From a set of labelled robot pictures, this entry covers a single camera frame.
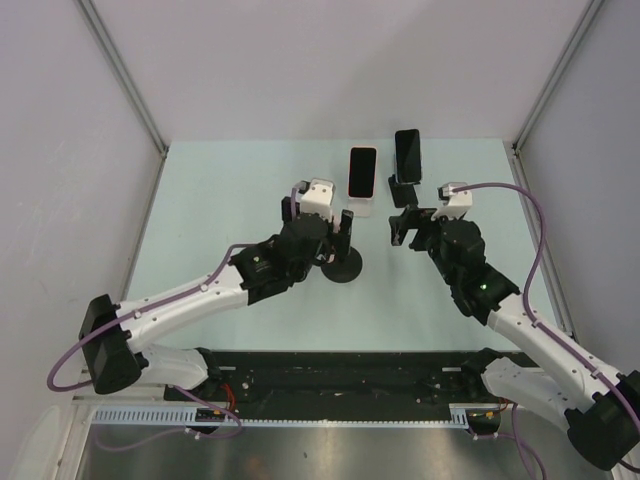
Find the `black round-base phone stand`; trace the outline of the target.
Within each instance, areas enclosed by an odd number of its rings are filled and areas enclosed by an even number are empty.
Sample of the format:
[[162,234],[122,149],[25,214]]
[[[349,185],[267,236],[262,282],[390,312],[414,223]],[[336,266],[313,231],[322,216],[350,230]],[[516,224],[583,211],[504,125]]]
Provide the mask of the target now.
[[322,274],[330,281],[346,284],[354,281],[362,272],[363,259],[360,252],[351,247],[344,261],[334,260],[321,266]]

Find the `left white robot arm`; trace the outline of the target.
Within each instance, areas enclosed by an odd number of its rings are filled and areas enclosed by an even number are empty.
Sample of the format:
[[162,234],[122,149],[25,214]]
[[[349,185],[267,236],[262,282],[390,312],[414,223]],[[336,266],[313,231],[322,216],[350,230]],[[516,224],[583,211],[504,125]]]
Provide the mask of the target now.
[[314,267],[339,265],[351,253],[354,214],[334,220],[299,211],[281,231],[256,244],[235,244],[210,274],[138,301],[94,298],[79,334],[91,385],[99,395],[158,383],[197,398],[214,397],[221,373],[205,348],[176,349],[159,339],[207,316],[286,292]]

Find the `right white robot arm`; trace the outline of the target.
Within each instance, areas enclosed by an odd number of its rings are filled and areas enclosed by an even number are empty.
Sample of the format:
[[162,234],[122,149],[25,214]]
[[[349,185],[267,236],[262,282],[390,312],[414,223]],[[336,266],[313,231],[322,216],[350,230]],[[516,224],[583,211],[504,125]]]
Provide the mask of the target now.
[[529,315],[518,286],[485,257],[479,227],[464,218],[439,219],[432,208],[407,207],[389,219],[392,245],[424,252],[449,287],[454,304],[511,341],[539,368],[525,372],[484,349],[461,376],[473,401],[491,394],[523,406],[556,425],[575,450],[607,471],[639,444],[639,373],[620,372],[538,315]]

